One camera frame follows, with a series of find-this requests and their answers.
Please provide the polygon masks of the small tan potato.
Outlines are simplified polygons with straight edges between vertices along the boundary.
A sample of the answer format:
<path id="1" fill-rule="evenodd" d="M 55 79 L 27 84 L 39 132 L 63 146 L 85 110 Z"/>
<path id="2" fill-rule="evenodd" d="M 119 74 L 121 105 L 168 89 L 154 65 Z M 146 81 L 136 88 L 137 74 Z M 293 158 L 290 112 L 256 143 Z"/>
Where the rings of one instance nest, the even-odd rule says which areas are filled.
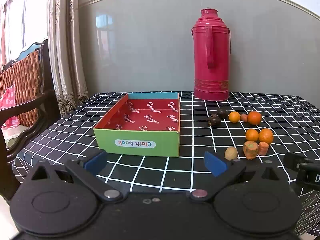
<path id="1" fill-rule="evenodd" d="M 225 150 L 225 159 L 231 161 L 238 158 L 238 150 L 235 147 L 228 147 Z"/>

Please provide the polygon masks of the large carrot chunk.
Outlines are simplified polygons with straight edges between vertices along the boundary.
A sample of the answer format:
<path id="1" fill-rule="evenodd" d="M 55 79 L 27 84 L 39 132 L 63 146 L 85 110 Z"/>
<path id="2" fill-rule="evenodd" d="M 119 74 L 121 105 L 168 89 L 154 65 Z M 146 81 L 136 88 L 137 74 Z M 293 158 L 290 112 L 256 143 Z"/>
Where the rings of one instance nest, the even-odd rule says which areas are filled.
<path id="1" fill-rule="evenodd" d="M 243 144 L 242 150 L 245 154 L 246 159 L 253 160 L 258 155 L 259 146 L 254 141 L 246 141 Z"/>

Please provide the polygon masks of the small orange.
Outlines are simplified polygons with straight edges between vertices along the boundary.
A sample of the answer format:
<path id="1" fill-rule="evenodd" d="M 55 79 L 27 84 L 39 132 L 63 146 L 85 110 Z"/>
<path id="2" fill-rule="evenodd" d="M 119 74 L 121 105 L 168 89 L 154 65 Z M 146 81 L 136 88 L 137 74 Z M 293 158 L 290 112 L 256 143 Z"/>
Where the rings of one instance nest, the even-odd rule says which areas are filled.
<path id="1" fill-rule="evenodd" d="M 241 116 L 240 116 L 240 113 L 239 112 L 236 112 L 236 111 L 232 111 L 229 116 L 229 121 L 232 122 L 232 123 L 237 123 L 240 121 L 241 119 Z"/>

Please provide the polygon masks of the black white checked tablecloth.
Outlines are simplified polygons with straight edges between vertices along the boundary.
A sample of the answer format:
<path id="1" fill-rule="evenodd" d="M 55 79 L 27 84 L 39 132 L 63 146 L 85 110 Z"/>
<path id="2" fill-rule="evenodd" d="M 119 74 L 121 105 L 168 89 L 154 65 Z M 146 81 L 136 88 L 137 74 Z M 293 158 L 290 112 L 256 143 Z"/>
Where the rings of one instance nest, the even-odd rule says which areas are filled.
<path id="1" fill-rule="evenodd" d="M 64 116 L 19 153 L 15 176 L 24 181 L 55 170 L 75 173 L 81 160 L 94 181 L 81 213 L 96 200 L 144 193 L 159 203 L 165 193 L 193 195 L 217 186 L 234 147 L 241 174 L 269 168 L 298 196 L 298 210 L 282 211 L 297 235 L 319 225 L 319 109 L 298 96 L 231 93 L 222 102 L 192 92 L 99 93 Z"/>

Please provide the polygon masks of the dark water chestnut front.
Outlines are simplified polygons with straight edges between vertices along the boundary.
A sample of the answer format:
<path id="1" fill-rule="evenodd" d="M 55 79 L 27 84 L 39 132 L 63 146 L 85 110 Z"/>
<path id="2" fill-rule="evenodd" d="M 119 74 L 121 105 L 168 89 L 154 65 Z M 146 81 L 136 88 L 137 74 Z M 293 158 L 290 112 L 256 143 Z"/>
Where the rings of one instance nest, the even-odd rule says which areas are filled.
<path id="1" fill-rule="evenodd" d="M 207 124 L 210 127 L 220 126 L 222 119 L 217 114 L 212 114 L 207 118 Z"/>

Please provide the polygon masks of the dark water chestnut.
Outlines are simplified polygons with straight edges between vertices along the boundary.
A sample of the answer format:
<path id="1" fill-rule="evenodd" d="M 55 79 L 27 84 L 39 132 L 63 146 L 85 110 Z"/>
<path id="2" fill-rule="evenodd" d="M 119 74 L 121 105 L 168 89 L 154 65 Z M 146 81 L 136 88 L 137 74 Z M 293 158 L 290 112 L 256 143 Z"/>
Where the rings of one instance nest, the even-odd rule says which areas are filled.
<path id="1" fill-rule="evenodd" d="M 221 108 L 216 109 L 216 114 L 219 116 L 220 119 L 226 119 L 229 115 L 226 110 Z"/>
<path id="2" fill-rule="evenodd" d="M 220 126 L 222 119 L 217 114 L 212 114 L 207 118 L 207 124 L 210 127 Z"/>

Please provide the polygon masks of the dark water chestnut rear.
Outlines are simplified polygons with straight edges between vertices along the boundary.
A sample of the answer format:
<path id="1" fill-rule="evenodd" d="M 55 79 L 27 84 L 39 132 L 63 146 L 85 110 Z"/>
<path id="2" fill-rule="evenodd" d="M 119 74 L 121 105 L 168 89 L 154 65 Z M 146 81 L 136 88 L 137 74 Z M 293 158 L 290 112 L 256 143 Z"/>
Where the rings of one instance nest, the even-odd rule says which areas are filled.
<path id="1" fill-rule="evenodd" d="M 229 115 L 226 110 L 221 108 L 216 109 L 216 114 L 219 116 L 220 119 L 226 119 Z"/>

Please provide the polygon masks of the colourful cardboard box tray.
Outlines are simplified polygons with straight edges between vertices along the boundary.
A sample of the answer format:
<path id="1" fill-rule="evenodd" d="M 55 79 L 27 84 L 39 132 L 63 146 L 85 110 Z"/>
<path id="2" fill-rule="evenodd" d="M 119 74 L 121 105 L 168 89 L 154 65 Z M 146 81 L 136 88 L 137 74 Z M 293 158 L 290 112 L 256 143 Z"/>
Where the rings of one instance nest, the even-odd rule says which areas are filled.
<path id="1" fill-rule="evenodd" d="M 127 93 L 95 125 L 100 149 L 108 153 L 178 157 L 178 93 Z"/>

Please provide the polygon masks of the dark wooden chair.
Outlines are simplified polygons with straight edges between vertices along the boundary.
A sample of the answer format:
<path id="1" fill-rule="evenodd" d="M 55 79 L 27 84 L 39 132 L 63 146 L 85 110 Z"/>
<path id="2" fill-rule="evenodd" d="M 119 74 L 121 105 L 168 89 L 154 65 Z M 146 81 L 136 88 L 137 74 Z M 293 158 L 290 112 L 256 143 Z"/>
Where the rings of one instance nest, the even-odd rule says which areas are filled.
<path id="1" fill-rule="evenodd" d="M 1 94 L 11 86 L 16 89 L 16 104 L 1 110 L 1 124 L 16 116 L 27 129 L 9 147 L 1 135 L 1 196 L 6 202 L 20 187 L 12 171 L 18 153 L 61 118 L 52 80 L 48 40 L 39 43 L 23 59 L 3 67 Z"/>

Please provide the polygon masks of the pink plastic bag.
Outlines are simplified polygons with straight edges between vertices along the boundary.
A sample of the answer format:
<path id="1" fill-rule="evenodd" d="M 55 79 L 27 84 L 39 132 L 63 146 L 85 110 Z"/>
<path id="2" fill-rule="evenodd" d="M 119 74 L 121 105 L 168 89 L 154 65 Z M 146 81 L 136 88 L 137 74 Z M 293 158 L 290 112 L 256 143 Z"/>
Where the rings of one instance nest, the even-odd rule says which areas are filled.
<path id="1" fill-rule="evenodd" d="M 6 109 L 16 105 L 16 90 L 15 85 L 7 88 L 1 97 L 1 109 Z M 18 117 L 10 117 L 3 125 L 2 129 L 7 130 L 10 128 L 15 128 L 20 124 Z"/>

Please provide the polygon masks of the woven orange chair cushion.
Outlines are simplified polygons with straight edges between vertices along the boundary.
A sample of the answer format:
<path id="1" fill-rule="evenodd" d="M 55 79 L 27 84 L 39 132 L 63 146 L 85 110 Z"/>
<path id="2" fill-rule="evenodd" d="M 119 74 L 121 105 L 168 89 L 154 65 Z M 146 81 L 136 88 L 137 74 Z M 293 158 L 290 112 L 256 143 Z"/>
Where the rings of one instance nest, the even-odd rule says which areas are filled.
<path id="1" fill-rule="evenodd" d="M 35 99 L 41 90 L 41 74 L 39 51 L 35 50 L 1 73 L 1 97 L 7 88 L 15 85 L 16 106 Z M 35 108 L 16 117 L 19 125 L 32 127 L 40 117 L 40 110 Z"/>

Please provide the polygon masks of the red thermos flask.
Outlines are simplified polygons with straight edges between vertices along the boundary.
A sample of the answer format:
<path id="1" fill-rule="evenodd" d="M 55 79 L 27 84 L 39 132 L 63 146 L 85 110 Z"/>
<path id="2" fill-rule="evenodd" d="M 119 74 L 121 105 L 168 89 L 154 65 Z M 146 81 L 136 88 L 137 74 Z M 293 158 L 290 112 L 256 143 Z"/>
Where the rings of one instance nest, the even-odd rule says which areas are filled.
<path id="1" fill-rule="evenodd" d="M 223 101 L 229 96 L 231 31 L 216 9 L 201 10 L 191 29 L 194 44 L 194 94 L 208 101 Z"/>

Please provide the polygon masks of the beige curtain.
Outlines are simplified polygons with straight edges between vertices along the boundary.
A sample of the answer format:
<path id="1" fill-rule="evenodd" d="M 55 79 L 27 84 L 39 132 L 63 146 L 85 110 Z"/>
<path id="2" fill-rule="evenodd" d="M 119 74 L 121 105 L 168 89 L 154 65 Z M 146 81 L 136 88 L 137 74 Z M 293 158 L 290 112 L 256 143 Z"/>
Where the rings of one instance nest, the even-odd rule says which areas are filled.
<path id="1" fill-rule="evenodd" d="M 88 99 L 78 0 L 48 0 L 47 33 L 53 86 L 60 114 L 64 116 Z"/>

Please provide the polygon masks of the window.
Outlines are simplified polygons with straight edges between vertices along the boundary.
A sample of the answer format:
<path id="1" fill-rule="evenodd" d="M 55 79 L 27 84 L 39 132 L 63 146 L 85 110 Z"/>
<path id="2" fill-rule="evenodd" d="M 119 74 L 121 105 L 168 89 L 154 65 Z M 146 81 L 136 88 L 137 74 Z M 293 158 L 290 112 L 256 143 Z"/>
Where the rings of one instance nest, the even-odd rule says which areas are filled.
<path id="1" fill-rule="evenodd" d="M 47 34 L 48 0 L 1 0 L 1 66 Z"/>

